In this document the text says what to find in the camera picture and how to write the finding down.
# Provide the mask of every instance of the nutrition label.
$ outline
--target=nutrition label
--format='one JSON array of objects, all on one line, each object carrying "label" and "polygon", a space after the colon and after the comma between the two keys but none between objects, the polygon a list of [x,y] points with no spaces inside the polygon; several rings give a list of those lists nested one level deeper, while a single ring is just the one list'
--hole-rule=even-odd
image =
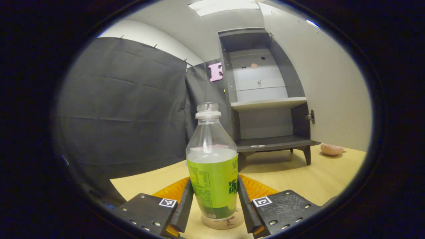
[{"label": "nutrition label", "polygon": [[205,190],[201,187],[194,187],[193,191],[198,198],[202,200],[202,205],[210,207],[213,205],[213,200],[211,199],[211,191]]},{"label": "nutrition label", "polygon": [[208,172],[199,171],[196,167],[189,167],[190,175],[193,175],[193,182],[202,187],[210,187],[210,176]]}]

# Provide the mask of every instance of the black curtain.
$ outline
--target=black curtain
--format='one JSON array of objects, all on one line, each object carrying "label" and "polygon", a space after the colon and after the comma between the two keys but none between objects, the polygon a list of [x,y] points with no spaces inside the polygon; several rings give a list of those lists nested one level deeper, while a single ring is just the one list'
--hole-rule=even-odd
[{"label": "black curtain", "polygon": [[198,125],[198,120],[195,119],[196,106],[203,102],[218,103],[218,110],[221,112],[220,123],[228,129],[228,117],[226,108],[226,95],[224,92],[224,81],[218,80],[210,82],[211,70],[209,65],[221,62],[220,58],[210,60],[187,70],[185,81],[187,88],[186,98],[186,140],[190,138]]},{"label": "black curtain", "polygon": [[186,63],[148,45],[95,39],[66,76],[54,132],[59,154],[110,204],[109,179],[180,162],[186,148]]}]

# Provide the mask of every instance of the ceiling light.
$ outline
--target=ceiling light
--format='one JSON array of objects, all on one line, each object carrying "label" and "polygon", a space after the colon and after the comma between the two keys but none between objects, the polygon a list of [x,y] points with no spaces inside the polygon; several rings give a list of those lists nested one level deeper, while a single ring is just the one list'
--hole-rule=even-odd
[{"label": "ceiling light", "polygon": [[307,21],[308,24],[312,25],[313,27],[320,28],[316,23],[314,23],[310,20],[306,20],[306,21]]},{"label": "ceiling light", "polygon": [[189,7],[199,16],[234,9],[260,9],[255,0],[202,0],[189,4]]}]

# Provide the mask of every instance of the clear plastic bottle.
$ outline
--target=clear plastic bottle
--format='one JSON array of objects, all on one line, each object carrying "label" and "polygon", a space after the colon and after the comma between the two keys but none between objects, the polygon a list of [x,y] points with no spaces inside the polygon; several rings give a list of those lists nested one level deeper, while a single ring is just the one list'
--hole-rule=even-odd
[{"label": "clear plastic bottle", "polygon": [[236,144],[220,124],[217,103],[199,104],[197,110],[198,126],[186,148],[190,180],[202,214],[227,218],[236,211]]}]

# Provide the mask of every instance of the pink object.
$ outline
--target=pink object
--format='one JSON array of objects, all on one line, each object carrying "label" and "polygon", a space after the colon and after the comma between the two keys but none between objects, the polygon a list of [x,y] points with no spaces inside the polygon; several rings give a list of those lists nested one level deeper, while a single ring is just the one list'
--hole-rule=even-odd
[{"label": "pink object", "polygon": [[336,146],[336,145],[328,145],[321,143],[320,149],[322,152],[326,155],[330,156],[337,156],[338,154],[342,153],[344,151],[344,147]]},{"label": "pink object", "polygon": [[221,62],[209,65],[208,68],[211,69],[210,82],[221,80],[223,78],[223,68],[221,67]]}]

